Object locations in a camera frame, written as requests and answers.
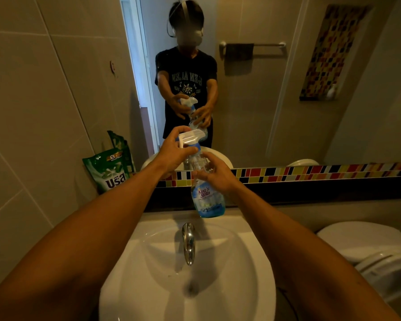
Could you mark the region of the clear blue-label spray bottle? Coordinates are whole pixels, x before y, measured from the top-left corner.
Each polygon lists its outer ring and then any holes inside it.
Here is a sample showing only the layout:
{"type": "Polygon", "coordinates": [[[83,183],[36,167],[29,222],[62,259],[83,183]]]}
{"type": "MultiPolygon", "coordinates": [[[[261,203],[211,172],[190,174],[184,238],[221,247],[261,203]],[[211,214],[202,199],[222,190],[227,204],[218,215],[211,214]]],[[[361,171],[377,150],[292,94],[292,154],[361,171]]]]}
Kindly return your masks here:
{"type": "MultiPolygon", "coordinates": [[[[197,149],[194,155],[188,157],[188,162],[194,171],[204,171],[209,173],[208,161],[202,156],[201,138],[205,133],[200,129],[194,129],[181,133],[176,141],[179,148],[193,147],[197,149]]],[[[202,218],[214,218],[225,213],[224,196],[215,190],[207,181],[194,178],[192,181],[192,199],[195,209],[202,218]]]]}

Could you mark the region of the chrome faucet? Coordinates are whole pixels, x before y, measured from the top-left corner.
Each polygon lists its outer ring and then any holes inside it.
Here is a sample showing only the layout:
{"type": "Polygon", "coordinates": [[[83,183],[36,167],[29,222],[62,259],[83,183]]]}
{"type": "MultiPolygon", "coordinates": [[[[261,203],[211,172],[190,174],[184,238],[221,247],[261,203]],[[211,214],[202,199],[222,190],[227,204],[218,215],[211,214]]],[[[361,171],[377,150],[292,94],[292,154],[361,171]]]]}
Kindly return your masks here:
{"type": "Polygon", "coordinates": [[[196,255],[195,227],[187,222],[182,226],[183,254],[188,266],[192,266],[196,255]]]}

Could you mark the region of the white toilet seat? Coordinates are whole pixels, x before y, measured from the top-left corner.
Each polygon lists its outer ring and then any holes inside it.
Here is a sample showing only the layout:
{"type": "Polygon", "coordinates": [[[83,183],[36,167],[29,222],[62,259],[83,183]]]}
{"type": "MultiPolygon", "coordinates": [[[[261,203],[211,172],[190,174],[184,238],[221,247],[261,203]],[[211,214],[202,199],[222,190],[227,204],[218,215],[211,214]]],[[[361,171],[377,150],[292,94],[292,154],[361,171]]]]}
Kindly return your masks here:
{"type": "Polygon", "coordinates": [[[370,255],[354,267],[386,303],[401,297],[401,250],[370,255]]]}

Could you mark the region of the green detergent pouch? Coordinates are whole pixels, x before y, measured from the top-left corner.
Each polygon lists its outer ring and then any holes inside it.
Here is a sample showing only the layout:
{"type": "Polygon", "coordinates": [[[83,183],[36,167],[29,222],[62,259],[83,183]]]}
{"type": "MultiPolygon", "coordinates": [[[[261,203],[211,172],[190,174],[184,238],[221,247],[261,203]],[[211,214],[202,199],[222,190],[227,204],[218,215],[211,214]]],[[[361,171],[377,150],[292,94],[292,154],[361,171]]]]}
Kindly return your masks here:
{"type": "Polygon", "coordinates": [[[103,194],[129,179],[127,163],[122,150],[113,148],[82,159],[84,166],[103,194]]]}

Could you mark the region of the person's right hand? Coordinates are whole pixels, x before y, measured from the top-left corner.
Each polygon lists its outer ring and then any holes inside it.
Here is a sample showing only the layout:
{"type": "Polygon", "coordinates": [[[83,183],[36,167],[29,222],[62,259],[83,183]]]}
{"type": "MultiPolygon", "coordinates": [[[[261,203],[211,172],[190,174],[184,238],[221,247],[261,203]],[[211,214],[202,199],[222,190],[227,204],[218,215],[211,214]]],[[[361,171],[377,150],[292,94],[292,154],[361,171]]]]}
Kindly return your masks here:
{"type": "MultiPolygon", "coordinates": [[[[203,152],[201,156],[208,160],[208,172],[215,172],[215,185],[211,185],[215,190],[228,197],[239,195],[246,190],[246,187],[233,175],[223,160],[210,152],[203,152]]],[[[194,171],[207,171],[207,169],[200,168],[194,171]]]]}

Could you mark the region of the person's left hand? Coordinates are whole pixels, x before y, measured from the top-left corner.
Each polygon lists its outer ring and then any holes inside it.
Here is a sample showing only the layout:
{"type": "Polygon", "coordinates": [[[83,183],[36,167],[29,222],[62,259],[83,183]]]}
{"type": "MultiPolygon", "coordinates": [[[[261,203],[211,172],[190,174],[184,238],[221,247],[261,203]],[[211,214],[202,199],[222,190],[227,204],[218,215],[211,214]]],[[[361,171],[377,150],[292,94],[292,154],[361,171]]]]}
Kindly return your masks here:
{"type": "Polygon", "coordinates": [[[180,134],[191,131],[188,126],[178,126],[171,130],[168,137],[164,140],[160,151],[149,164],[157,168],[165,176],[173,172],[183,161],[179,159],[179,143],[176,139],[180,134]]]}

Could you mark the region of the black stone ledge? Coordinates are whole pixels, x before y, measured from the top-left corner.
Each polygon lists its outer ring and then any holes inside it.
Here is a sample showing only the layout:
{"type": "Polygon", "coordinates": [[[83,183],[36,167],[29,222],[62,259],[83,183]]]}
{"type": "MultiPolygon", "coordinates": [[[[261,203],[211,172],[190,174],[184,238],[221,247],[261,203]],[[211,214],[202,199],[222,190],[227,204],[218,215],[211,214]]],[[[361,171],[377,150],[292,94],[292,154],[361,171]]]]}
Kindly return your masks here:
{"type": "MultiPolygon", "coordinates": [[[[401,177],[246,184],[271,205],[401,199],[401,177]]],[[[190,187],[156,188],[144,212],[194,210],[190,187]]]]}

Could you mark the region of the white ceramic sink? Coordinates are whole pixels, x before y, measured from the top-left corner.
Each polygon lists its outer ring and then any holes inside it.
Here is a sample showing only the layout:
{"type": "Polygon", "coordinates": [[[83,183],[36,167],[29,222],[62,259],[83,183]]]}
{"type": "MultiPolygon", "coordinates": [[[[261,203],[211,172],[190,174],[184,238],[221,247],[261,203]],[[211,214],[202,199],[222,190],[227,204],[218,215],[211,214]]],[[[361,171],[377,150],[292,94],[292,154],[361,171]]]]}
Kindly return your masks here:
{"type": "Polygon", "coordinates": [[[274,321],[271,264],[238,210],[148,213],[102,286],[99,321],[274,321]],[[182,226],[195,227],[192,266],[182,226]]]}

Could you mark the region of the colourful mosaic tile border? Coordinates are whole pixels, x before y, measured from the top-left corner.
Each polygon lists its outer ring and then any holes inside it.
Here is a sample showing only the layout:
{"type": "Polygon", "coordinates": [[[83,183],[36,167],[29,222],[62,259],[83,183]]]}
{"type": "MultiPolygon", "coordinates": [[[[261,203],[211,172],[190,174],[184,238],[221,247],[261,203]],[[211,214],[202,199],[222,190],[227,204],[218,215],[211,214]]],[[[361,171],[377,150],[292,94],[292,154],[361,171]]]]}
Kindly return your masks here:
{"type": "Polygon", "coordinates": [[[363,163],[230,170],[243,184],[401,177],[400,163],[363,163]]]}

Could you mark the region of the wall mirror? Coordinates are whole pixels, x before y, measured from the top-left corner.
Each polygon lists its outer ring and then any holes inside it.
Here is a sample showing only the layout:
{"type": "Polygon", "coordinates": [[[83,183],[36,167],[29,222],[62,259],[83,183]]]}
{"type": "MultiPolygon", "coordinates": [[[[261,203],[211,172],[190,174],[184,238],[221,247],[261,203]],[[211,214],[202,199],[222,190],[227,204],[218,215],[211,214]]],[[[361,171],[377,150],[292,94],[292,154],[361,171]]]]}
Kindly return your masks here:
{"type": "MultiPolygon", "coordinates": [[[[163,142],[165,100],[154,83],[155,56],[176,46],[167,35],[171,5],[179,0],[34,0],[70,87],[95,153],[112,147],[107,130],[124,136],[136,168],[163,142]]],[[[302,125],[287,115],[289,101],[282,88],[294,90],[286,77],[290,68],[302,73],[307,64],[302,43],[301,13],[322,2],[310,24],[319,29],[328,4],[367,6],[355,50],[364,37],[378,46],[378,33],[390,23],[398,0],[195,0],[205,16],[200,49],[217,62],[219,100],[215,106],[212,147],[235,167],[283,166],[301,159],[322,160],[325,146],[348,102],[320,114],[319,136],[302,143],[295,131],[302,125]]]]}

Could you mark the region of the person's right forearm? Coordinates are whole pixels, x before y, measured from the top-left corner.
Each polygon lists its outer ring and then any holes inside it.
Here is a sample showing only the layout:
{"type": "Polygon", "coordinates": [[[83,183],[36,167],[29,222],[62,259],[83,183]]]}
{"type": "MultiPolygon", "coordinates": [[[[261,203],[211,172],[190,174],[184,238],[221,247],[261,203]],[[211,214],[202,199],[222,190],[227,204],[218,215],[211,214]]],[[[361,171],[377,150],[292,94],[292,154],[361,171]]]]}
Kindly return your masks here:
{"type": "Polygon", "coordinates": [[[361,274],[309,229],[236,181],[228,191],[283,278],[289,296],[313,321],[401,321],[361,274]]]}

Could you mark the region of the person's left forearm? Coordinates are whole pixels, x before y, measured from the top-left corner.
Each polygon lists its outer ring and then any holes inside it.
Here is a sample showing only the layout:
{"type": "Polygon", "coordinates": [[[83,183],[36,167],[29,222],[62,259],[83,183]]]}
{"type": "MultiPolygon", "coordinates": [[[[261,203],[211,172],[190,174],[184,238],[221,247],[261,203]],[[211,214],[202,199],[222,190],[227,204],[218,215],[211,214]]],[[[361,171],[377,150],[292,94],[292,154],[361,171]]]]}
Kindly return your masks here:
{"type": "Polygon", "coordinates": [[[76,321],[88,314],[159,180],[159,160],[54,227],[0,284],[0,321],[76,321]]]}

